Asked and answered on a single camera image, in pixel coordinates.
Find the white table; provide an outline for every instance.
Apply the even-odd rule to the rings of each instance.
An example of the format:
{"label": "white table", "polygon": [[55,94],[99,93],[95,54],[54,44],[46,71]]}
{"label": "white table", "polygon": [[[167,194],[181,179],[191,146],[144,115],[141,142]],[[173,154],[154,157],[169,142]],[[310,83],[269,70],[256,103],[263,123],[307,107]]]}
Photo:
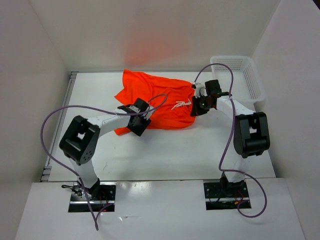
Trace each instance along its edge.
{"label": "white table", "polygon": [[[268,196],[263,215],[248,219],[236,209],[206,210],[203,181],[118,182],[115,212],[103,213],[96,231],[89,212],[68,213],[71,191],[61,182],[33,183],[16,240],[303,240],[304,235],[282,178],[260,179]],[[252,209],[263,194],[247,180]]]}
{"label": "white table", "polygon": [[[197,72],[148,73],[190,82],[197,75]],[[204,83],[212,79],[211,72],[203,72],[198,81]],[[122,72],[78,73],[67,96],[67,104],[113,111],[121,105],[114,98],[121,89]],[[58,146],[71,120],[77,115],[88,118],[101,113],[83,108],[66,110],[52,154],[68,166],[71,164]],[[93,166],[102,181],[219,179],[221,172],[218,164],[230,128],[231,120],[222,112],[212,109],[208,114],[197,117],[191,127],[182,130],[147,129],[141,137],[133,133],[117,136],[110,132],[99,139],[92,158]],[[237,154],[234,152],[231,157],[235,158]],[[73,173],[52,160],[50,165],[50,182],[76,180]],[[255,159],[248,173],[257,178],[275,177],[267,151]]]}

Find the orange shirt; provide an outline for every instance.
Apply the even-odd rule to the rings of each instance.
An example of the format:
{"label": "orange shirt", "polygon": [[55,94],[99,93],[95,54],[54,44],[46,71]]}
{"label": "orange shirt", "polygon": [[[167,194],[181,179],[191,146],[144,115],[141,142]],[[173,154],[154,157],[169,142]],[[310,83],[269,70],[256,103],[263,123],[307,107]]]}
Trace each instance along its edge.
{"label": "orange shirt", "polygon": [[[179,101],[192,103],[192,97],[195,94],[195,90],[191,87],[192,83],[127,69],[123,71],[122,83],[124,88],[115,98],[123,105],[133,104],[137,98],[147,102],[158,94],[167,94],[166,102],[151,115],[151,123],[147,127],[148,129],[177,130],[186,128],[195,122],[196,117],[190,116],[192,104],[172,109]],[[163,100],[164,97],[160,96],[149,104],[156,107]],[[117,135],[128,132],[130,130],[126,127],[115,130]]]}

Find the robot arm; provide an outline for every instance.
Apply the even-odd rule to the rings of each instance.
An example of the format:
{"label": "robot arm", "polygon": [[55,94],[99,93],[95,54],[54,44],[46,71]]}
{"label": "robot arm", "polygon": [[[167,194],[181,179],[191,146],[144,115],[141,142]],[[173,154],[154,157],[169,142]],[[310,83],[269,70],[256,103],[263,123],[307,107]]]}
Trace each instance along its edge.
{"label": "robot arm", "polygon": [[[228,92],[222,92],[218,80],[193,85],[195,95],[192,97],[191,116],[206,114],[214,108],[233,119],[233,106]],[[235,128],[233,134],[233,146],[239,157],[230,159],[230,169],[247,172],[250,162],[254,156],[261,155],[270,147],[267,116],[263,112],[254,112],[236,100],[235,106]],[[222,174],[226,182],[226,188],[236,188],[243,182],[245,176],[237,172],[226,172]]]}
{"label": "robot arm", "polygon": [[[138,98],[134,104],[120,106],[114,112],[115,114],[134,114],[151,108],[147,102]],[[98,139],[115,129],[123,127],[127,127],[136,135],[141,136],[151,123],[149,118],[152,113],[153,111],[150,111],[145,115],[135,116],[104,114],[88,119],[78,115],[71,121],[59,143],[59,147],[71,161],[73,169],[81,177],[89,194],[92,196],[99,194],[100,180],[92,163]]]}

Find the white wall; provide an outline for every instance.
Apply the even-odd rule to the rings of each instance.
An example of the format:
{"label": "white wall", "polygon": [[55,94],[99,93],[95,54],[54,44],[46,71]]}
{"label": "white wall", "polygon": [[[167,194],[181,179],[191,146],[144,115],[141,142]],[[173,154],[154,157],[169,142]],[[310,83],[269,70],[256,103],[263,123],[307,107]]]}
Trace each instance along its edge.
{"label": "white wall", "polygon": [[61,105],[68,73],[28,0],[1,1],[0,39],[0,238],[10,240],[45,164],[42,120]]}
{"label": "white wall", "polygon": [[319,238],[320,10],[312,0],[282,0],[253,58],[267,99],[270,156],[287,178],[305,236]]}
{"label": "white wall", "polygon": [[68,70],[195,70],[251,56],[278,0],[30,0]]}

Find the white basket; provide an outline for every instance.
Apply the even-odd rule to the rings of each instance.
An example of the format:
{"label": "white basket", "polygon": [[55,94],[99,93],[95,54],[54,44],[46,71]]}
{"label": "white basket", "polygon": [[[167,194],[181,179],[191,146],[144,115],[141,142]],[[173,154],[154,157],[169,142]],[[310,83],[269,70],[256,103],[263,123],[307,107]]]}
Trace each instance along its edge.
{"label": "white basket", "polygon": [[[213,56],[210,63],[225,64],[233,71],[232,96],[239,102],[256,103],[266,98],[255,62],[247,56]],[[231,74],[220,65],[211,66],[213,79],[218,79],[223,92],[228,92]]]}

